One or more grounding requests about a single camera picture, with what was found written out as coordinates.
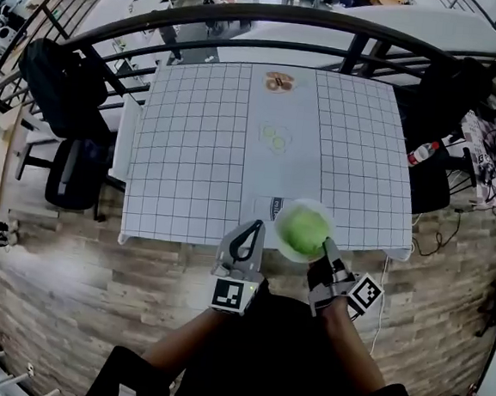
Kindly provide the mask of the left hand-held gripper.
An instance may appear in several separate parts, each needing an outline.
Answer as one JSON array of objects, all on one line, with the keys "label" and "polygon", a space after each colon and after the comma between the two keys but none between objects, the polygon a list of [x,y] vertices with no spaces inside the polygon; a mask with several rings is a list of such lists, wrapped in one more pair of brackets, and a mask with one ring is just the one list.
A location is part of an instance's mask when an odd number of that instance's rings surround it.
[{"label": "left hand-held gripper", "polygon": [[257,294],[265,224],[261,220],[233,228],[217,247],[211,269],[210,308],[244,315]]}]

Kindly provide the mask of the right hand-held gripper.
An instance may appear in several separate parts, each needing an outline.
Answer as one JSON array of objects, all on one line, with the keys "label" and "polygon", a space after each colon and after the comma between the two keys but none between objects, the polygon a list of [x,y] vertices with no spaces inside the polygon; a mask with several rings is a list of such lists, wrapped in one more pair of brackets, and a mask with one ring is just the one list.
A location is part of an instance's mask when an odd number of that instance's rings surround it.
[{"label": "right hand-held gripper", "polygon": [[354,310],[353,318],[363,316],[382,298],[382,287],[368,273],[355,276],[349,271],[331,237],[326,238],[322,245],[325,256],[312,263],[307,270],[308,301],[312,315],[319,316],[334,299],[343,297]]}]

